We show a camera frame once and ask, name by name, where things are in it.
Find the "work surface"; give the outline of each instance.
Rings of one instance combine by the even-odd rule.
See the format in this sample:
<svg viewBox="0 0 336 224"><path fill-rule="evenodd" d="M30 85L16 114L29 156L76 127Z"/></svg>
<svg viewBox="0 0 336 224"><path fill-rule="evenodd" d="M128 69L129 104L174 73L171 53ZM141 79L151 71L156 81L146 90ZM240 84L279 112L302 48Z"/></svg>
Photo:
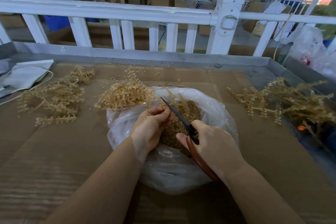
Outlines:
<svg viewBox="0 0 336 224"><path fill-rule="evenodd" d="M76 64L52 68L61 78ZM85 103L72 124L35 127L39 112L18 117L16 102L0 106L0 223L37 223L64 202L111 153L106 112L94 108L97 97L129 65L83 64L95 67L85 88ZM138 78L149 86L167 81L195 88L224 103L236 121L240 149L307 223L336 222L336 192L306 150L284 125L272 118L252 119L225 87L235 92L251 86L242 71L210 71L177 67L138 67ZM270 76L265 70L264 77ZM127 223L244 223L228 190L210 183L179 196L168 196L138 184Z"/></svg>

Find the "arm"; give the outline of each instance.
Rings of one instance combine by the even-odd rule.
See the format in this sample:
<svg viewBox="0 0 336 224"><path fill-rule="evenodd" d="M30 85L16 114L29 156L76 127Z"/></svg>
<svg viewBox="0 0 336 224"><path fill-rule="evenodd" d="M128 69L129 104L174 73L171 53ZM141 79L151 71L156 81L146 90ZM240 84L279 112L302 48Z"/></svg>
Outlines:
<svg viewBox="0 0 336 224"><path fill-rule="evenodd" d="M274 188L245 162L232 136L199 120L191 123L199 133L195 149L230 190L249 224L304 223ZM186 135L176 138L186 147Z"/></svg>
<svg viewBox="0 0 336 224"><path fill-rule="evenodd" d="M163 105L141 113L131 135L44 223L123 223L147 154L173 119Z"/></svg>

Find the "cord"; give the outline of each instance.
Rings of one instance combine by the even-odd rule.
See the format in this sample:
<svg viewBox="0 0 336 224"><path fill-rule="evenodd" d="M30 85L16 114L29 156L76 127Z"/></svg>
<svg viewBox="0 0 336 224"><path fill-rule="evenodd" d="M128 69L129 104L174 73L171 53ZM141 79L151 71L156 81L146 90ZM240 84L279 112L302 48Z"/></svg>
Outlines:
<svg viewBox="0 0 336 224"><path fill-rule="evenodd" d="M10 71L8 71L8 72L6 73L6 75L10 74L11 72L13 72L13 71L16 70L16 69L19 69L19 68L25 68L25 67L36 67L36 68L43 69L44 71L47 71L48 73L51 73L51 77L49 77L46 81L41 82L39 85L36 85L36 86L32 87L32 88L29 89L29 90L32 90L32 89L34 89L34 88L36 88L36 87L38 87L38 86L41 86L42 84L46 83L47 81L49 81L49 80L54 76L54 73L51 72L51 71L49 71L48 69L45 69L45 68L43 68L43 67L37 67L37 66L21 66L21 67L17 67L17 68L14 68L14 69L11 69ZM7 100L7 101L4 101L4 102L0 103L0 105L3 105L3 104L6 104L6 103L8 103L8 102L10 102L10 101L12 101L12 100L15 100L15 99L21 97L22 95L23 95L23 93L21 93L20 95L14 97L14 98L12 98L12 99L9 99L9 100Z"/></svg>
<svg viewBox="0 0 336 224"><path fill-rule="evenodd" d="M273 60L275 60L275 55L276 55L277 50L278 50L278 47L279 47L280 39L282 38L282 34L283 34L283 32L284 32L284 30L285 30L287 24L289 23L289 20L292 18L292 15L293 15L293 13L290 13L288 19L287 19L286 22L282 25L282 27L281 27L281 29L279 30L279 32L278 32L275 36L273 36L273 39L275 39L275 38L279 35L279 33L281 32L281 35L280 35L278 44L277 44L277 46L276 46L276 48L275 48L275 52L274 52L274 55L273 55Z"/></svg>

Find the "person's right hand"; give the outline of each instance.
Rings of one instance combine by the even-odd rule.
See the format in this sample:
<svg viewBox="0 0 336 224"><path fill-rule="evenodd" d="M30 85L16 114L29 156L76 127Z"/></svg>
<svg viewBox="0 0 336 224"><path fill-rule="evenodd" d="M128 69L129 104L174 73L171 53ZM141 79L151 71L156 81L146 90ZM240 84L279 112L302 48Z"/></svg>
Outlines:
<svg viewBox="0 0 336 224"><path fill-rule="evenodd" d="M199 145L193 142L195 149L222 181L246 163L228 132L205 125L200 120L194 120L191 124L199 134ZM176 138L188 149L186 135L178 133Z"/></svg>

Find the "scissors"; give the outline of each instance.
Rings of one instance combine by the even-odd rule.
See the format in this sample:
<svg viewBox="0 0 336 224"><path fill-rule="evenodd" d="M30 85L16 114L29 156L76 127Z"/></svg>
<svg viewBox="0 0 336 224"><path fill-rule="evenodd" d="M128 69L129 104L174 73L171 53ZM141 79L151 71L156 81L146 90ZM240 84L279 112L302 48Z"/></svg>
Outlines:
<svg viewBox="0 0 336 224"><path fill-rule="evenodd" d="M179 112L179 110L176 109L176 107L166 98L166 97L161 97L161 99L163 100L163 102L165 102L165 104L169 107L169 109L176 115L176 117L178 117L178 119L182 122L182 124L185 126L186 130L189 133L189 136L191 138L191 140L199 145L200 141L198 140L198 138L196 137L198 132L197 130L191 125L191 123L189 121L187 121L183 115Z"/></svg>
<svg viewBox="0 0 336 224"><path fill-rule="evenodd" d="M182 124L187 129L189 136L187 137L187 145L190 151L190 154L192 155L195 162L199 165L199 167L205 172L212 180L214 181L221 181L221 179L212 171L212 169L206 164L206 162L203 160L203 158L198 154L196 151L192 141L199 145L200 141L198 138L196 138L198 132L197 130L191 125L189 121L187 121L183 115L179 112L179 110L176 109L176 107L166 98L162 98L163 102L169 107L169 109L178 117L178 119L182 122Z"/></svg>

